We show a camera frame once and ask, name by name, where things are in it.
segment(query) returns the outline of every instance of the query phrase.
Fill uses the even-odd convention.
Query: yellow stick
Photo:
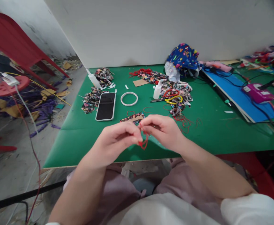
[[[5,73],[9,73],[9,74],[13,74],[13,75],[17,75],[17,76],[21,76],[19,74],[16,73],[10,73],[10,72],[5,72]],[[30,79],[30,81],[32,81],[33,83],[35,83],[36,85],[38,85],[39,87],[43,88],[44,90],[46,90],[46,88],[44,88],[43,86],[41,86],[40,84],[38,84],[37,82],[33,81]],[[63,99],[61,99],[59,96],[53,94],[54,96],[56,96],[58,99],[60,99],[61,101],[65,102],[66,104],[70,105],[68,102],[64,101]]]

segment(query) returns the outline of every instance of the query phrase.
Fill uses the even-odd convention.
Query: white shirt sleeve
[[[230,225],[274,224],[274,200],[267,195],[250,194],[221,203],[223,218]]]

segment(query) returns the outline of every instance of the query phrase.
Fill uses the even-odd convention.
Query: pink pants
[[[226,224],[214,196],[185,161],[179,158],[171,163],[171,167],[169,175],[163,178],[155,193],[172,193],[220,224]],[[67,176],[64,189],[73,173],[74,171]],[[120,173],[121,168],[116,165],[112,164],[107,167],[99,207],[94,219],[89,224],[106,224],[115,214],[140,199],[141,193]]]

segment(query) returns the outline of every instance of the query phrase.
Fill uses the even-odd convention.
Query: yellow scissor handle
[[[175,99],[175,98],[181,98],[181,100],[180,100],[179,102],[182,102],[182,101],[183,101],[183,98],[182,98],[182,96],[180,96],[180,95],[174,96],[174,97],[172,97],[172,98],[170,98],[170,99],[165,99],[165,101],[166,101],[166,103],[168,103],[168,104],[176,105],[175,102],[171,102],[171,100],[172,100],[172,99]]]

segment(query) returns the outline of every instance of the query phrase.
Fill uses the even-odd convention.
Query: green tabletop
[[[85,114],[81,110],[82,98],[77,96],[46,159],[45,168],[76,166],[90,150],[102,129],[125,118],[127,111],[139,113],[145,107],[152,107],[146,108],[145,111],[165,116],[169,114],[168,111],[163,109],[165,102],[149,102],[153,99],[153,85],[134,86],[133,81],[139,78],[129,78],[129,72],[134,72],[140,68],[151,68],[164,73],[164,65],[110,68],[111,72],[115,74],[113,82],[116,84],[115,89],[117,89],[115,116],[112,121],[97,122],[95,120],[96,111]],[[228,107],[212,87],[203,81],[194,80],[193,78],[186,78],[182,81],[189,82],[193,88],[191,108],[187,107],[183,111],[185,117],[194,122],[189,129],[189,133],[185,134],[187,138],[212,154],[274,150],[274,132],[267,123],[247,123],[237,110]],[[86,76],[78,94],[83,96],[89,93],[91,86],[92,83]],[[136,105],[127,107],[121,104],[120,97],[125,92],[135,92],[138,95]],[[132,103],[135,101],[135,97],[127,95],[123,101]],[[225,113],[224,111],[234,111],[234,113]],[[201,119],[202,125],[196,127],[197,118]],[[136,145],[131,146],[115,162],[174,158],[178,156],[177,153],[164,148],[154,137],[150,136],[146,150],[142,150]]]

